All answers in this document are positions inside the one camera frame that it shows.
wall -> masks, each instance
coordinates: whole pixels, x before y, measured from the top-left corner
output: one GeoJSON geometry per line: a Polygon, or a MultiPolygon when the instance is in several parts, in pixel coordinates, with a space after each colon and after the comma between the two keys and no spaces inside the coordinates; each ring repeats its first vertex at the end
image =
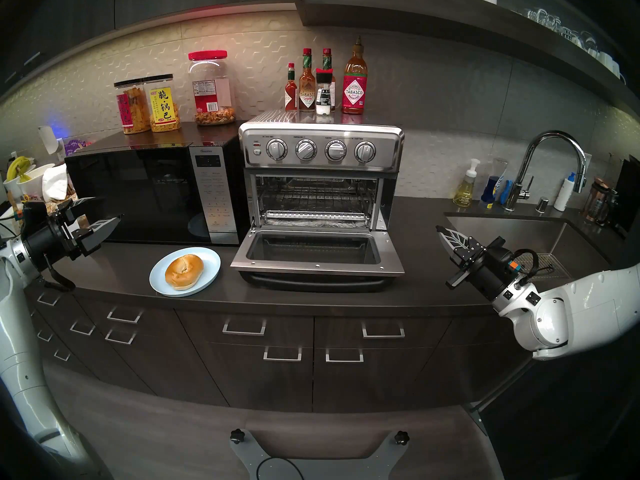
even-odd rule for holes
{"type": "MultiPolygon", "coordinates": [[[[367,112],[406,132],[397,194],[451,197],[469,159],[482,161],[475,195],[487,181],[494,157],[506,158],[513,177],[527,143],[548,129],[573,135],[593,155],[587,178],[615,179],[619,157],[640,153],[640,125],[581,87],[528,63],[473,46],[411,34],[303,27],[295,11],[245,13],[163,25],[118,38],[53,66],[0,104],[0,156],[26,150],[44,158],[37,127],[58,136],[95,141],[117,132],[113,83],[173,73],[183,120],[193,120],[187,53],[226,49],[235,77],[239,117],[249,119],[284,104],[287,62],[302,67],[303,47],[313,48],[313,67],[331,47],[339,72],[362,35],[369,65],[367,112]]],[[[562,141],[537,150],[530,174],[532,201],[555,199],[576,168],[562,141]]],[[[571,205],[580,207],[586,191],[571,205]]]]}

faucet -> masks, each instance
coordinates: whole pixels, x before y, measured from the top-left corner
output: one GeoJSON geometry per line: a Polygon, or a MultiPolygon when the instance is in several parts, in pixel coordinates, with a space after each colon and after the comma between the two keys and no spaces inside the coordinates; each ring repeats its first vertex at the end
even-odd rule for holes
{"type": "Polygon", "coordinates": [[[529,187],[527,190],[522,190],[522,181],[524,180],[524,175],[527,173],[527,168],[529,168],[529,163],[531,163],[531,158],[533,157],[533,152],[536,150],[538,145],[547,139],[559,138],[567,141],[575,150],[575,154],[578,158],[578,171],[575,174],[575,182],[573,183],[573,190],[577,193],[583,190],[584,184],[586,183],[586,178],[584,174],[586,173],[586,158],[584,156],[584,151],[577,143],[577,141],[571,137],[566,132],[562,132],[560,130],[549,130],[548,132],[542,132],[536,136],[529,143],[529,147],[527,148],[527,152],[524,155],[524,159],[522,160],[522,164],[520,165],[520,170],[518,171],[518,175],[513,182],[513,187],[511,188],[511,193],[509,193],[509,197],[504,203],[503,207],[507,211],[514,211],[516,201],[518,199],[529,199],[529,188],[531,187],[531,182],[533,181],[533,177],[531,177],[531,181],[529,182],[529,187]]]}

plastic jar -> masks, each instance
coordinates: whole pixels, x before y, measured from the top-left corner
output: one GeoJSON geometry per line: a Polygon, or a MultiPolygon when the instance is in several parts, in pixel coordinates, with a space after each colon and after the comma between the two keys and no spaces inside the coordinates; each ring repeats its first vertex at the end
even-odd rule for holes
{"type": "Polygon", "coordinates": [[[228,124],[236,119],[234,92],[227,74],[226,58],[227,52],[223,49],[189,53],[189,77],[199,126],[228,124]]]}
{"type": "Polygon", "coordinates": [[[116,99],[123,132],[137,134],[151,130],[144,80],[140,78],[116,82],[113,87],[118,92],[116,99]]]}
{"type": "Polygon", "coordinates": [[[144,77],[146,99],[149,103],[151,130],[168,132],[180,128],[178,105],[174,103],[174,75],[144,77]]]}

dark countertop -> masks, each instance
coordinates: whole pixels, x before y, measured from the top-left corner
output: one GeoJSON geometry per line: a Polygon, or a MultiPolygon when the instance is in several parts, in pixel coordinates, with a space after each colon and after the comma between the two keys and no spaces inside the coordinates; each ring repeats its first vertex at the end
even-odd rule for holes
{"type": "MultiPolygon", "coordinates": [[[[437,238],[435,226],[451,227],[445,214],[540,219],[534,204],[519,202],[516,211],[462,209],[449,199],[397,196],[393,201],[389,235],[405,275],[381,292],[327,294],[261,289],[246,283],[229,267],[237,247],[212,246],[222,261],[217,278],[188,297],[165,297],[149,285],[149,272],[158,260],[181,248],[175,245],[104,243],[89,257],[65,258],[56,269],[75,282],[78,296],[137,302],[194,311],[305,316],[478,316],[493,309],[468,283],[449,290],[445,281],[456,272],[437,238]]],[[[577,209],[552,207],[543,220],[571,223],[611,263],[623,241],[612,230],[585,223],[577,209]]],[[[50,280],[48,273],[44,276],[50,280]]]]}

light blue plate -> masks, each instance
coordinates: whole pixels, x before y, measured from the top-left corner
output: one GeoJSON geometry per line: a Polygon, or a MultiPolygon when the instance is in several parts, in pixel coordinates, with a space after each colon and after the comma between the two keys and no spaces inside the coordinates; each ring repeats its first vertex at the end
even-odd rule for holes
{"type": "Polygon", "coordinates": [[[168,254],[155,264],[149,274],[149,284],[151,284],[153,290],[163,296],[169,296],[170,298],[183,298],[184,296],[191,296],[192,294],[199,293],[202,289],[213,282],[219,271],[220,256],[218,256],[218,253],[215,251],[198,247],[184,248],[168,254]],[[185,254],[195,254],[199,256],[204,263],[204,270],[196,282],[196,285],[186,290],[175,290],[165,281],[165,272],[173,260],[178,259],[180,256],[184,256],[185,254]]]}

